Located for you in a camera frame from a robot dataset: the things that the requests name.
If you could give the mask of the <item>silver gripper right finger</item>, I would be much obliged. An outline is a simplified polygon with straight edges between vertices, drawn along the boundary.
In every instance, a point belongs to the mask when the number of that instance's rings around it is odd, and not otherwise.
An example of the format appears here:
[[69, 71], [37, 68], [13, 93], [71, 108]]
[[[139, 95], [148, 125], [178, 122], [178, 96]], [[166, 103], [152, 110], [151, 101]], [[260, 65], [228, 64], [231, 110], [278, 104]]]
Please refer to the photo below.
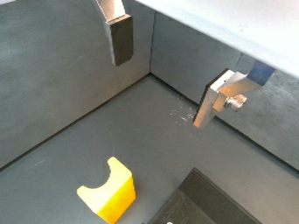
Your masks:
[[262, 88], [274, 73], [274, 68], [252, 68], [248, 74], [226, 70], [207, 85], [194, 125], [202, 129], [226, 108], [238, 112], [247, 102], [244, 93]]

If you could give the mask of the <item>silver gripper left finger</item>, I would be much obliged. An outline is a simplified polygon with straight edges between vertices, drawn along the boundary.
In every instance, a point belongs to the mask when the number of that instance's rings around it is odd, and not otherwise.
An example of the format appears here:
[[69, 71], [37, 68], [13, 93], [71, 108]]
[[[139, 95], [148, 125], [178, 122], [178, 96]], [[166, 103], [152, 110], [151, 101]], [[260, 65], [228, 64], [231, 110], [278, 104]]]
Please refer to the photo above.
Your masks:
[[116, 67], [133, 56], [133, 18], [127, 14], [123, 0], [93, 0], [101, 16], [112, 63]]

